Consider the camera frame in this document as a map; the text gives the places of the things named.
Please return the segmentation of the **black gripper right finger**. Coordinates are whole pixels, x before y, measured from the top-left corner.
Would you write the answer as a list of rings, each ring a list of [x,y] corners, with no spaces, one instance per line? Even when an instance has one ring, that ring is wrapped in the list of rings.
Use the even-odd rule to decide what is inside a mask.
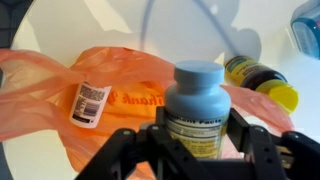
[[[227,162],[229,180],[320,180],[320,144],[302,133],[273,135],[232,108],[227,135],[244,154]]]

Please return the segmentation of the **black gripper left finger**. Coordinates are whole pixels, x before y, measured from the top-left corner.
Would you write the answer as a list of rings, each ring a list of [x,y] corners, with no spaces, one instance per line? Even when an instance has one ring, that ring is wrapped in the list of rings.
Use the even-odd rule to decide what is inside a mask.
[[[156,121],[138,132],[116,130],[75,180],[125,180],[139,163],[147,162],[157,180],[214,180],[206,168],[164,128],[164,107]]]

